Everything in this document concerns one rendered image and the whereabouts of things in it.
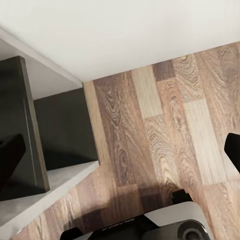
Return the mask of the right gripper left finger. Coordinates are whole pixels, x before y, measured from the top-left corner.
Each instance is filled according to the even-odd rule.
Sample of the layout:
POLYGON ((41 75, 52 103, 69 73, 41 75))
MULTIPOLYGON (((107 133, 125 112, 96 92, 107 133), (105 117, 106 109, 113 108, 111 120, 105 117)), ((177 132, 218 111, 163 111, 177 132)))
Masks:
POLYGON ((22 133, 0 138, 0 193, 26 153, 22 133))

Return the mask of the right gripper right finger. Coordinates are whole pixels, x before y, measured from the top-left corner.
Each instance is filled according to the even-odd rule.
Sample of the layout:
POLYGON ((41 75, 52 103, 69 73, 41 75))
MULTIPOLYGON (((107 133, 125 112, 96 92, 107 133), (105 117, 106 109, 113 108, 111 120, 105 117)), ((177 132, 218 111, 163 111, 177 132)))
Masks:
POLYGON ((224 151, 240 173, 240 135, 228 133, 224 151))

